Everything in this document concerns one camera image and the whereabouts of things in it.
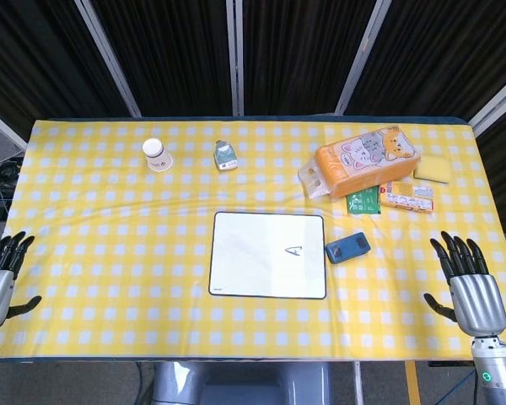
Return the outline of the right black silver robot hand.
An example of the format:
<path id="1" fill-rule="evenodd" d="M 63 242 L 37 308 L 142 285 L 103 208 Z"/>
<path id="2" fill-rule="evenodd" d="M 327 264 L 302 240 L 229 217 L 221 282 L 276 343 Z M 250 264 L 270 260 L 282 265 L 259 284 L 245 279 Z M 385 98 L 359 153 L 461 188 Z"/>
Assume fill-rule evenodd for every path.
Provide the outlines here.
<path id="1" fill-rule="evenodd" d="M 430 293 L 423 298 L 437 314 L 457 323 L 474 338 L 497 336 L 506 330 L 506 310 L 496 279 L 490 274 L 479 245 L 441 232 L 444 240 L 430 243 L 439 259 L 453 306 L 441 305 Z"/>

